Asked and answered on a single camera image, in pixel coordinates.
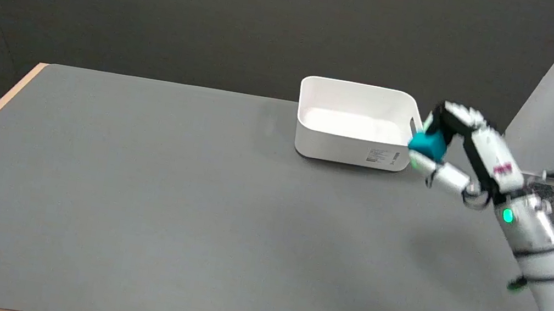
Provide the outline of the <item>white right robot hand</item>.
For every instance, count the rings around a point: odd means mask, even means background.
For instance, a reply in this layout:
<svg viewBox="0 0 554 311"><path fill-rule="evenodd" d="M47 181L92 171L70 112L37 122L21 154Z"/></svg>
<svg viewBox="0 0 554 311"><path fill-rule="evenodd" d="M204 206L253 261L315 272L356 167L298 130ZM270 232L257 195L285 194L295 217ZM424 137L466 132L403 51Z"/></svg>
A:
<svg viewBox="0 0 554 311"><path fill-rule="evenodd" d="M475 178L444 160L455 137L462 139ZM426 186L457 194L470 209L482 210L490 203L497 206L513 195L523 195L525 179L511 150L475 108L452 101L438 103L407 146L411 166L424 176Z"/></svg>

